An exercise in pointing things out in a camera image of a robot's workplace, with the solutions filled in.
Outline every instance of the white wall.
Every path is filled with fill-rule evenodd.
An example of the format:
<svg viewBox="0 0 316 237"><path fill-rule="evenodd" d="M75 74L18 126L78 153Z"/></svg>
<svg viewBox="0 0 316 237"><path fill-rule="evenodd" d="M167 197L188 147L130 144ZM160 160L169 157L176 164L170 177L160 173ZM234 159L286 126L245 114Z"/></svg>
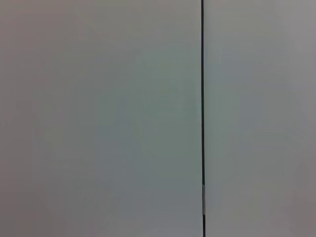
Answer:
<svg viewBox="0 0 316 237"><path fill-rule="evenodd" d="M0 236L201 236L200 5L0 1Z"/></svg>
<svg viewBox="0 0 316 237"><path fill-rule="evenodd" d="M316 236L315 12L205 1L208 237Z"/></svg>

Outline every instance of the vertical black line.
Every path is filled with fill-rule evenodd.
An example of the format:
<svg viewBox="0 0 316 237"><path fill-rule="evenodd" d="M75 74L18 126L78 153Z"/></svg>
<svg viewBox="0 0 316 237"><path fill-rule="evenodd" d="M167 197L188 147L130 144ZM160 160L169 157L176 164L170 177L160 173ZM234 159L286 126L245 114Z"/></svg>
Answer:
<svg viewBox="0 0 316 237"><path fill-rule="evenodd" d="M201 0L201 135L202 135L202 187L205 188L205 141L204 141L204 0ZM203 237L205 233L205 213L203 212Z"/></svg>

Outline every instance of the white surface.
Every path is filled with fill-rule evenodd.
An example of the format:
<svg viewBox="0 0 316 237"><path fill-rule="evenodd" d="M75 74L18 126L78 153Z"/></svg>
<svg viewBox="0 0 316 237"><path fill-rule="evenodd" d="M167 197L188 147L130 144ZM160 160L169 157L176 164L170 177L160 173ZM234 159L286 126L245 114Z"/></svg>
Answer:
<svg viewBox="0 0 316 237"><path fill-rule="evenodd" d="M207 237L316 236L315 11L206 0Z"/></svg>
<svg viewBox="0 0 316 237"><path fill-rule="evenodd" d="M0 3L0 236L201 236L200 4Z"/></svg>

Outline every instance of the black pole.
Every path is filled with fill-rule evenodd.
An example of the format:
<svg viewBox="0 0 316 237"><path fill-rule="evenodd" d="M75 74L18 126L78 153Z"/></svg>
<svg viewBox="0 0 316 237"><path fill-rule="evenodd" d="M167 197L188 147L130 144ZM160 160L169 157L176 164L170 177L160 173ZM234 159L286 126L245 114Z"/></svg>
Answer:
<svg viewBox="0 0 316 237"><path fill-rule="evenodd" d="M202 134L202 203L203 237L205 233L205 140L204 140L204 0L201 0L201 134Z"/></svg>

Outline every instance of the gray wall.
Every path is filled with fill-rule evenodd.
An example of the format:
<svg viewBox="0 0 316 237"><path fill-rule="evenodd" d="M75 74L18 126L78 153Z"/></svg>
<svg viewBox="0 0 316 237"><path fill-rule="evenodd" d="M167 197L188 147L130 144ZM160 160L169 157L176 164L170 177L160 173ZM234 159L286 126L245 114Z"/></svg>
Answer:
<svg viewBox="0 0 316 237"><path fill-rule="evenodd" d="M205 1L208 237L316 235L315 11Z"/></svg>
<svg viewBox="0 0 316 237"><path fill-rule="evenodd" d="M0 2L0 236L201 236L200 5Z"/></svg>

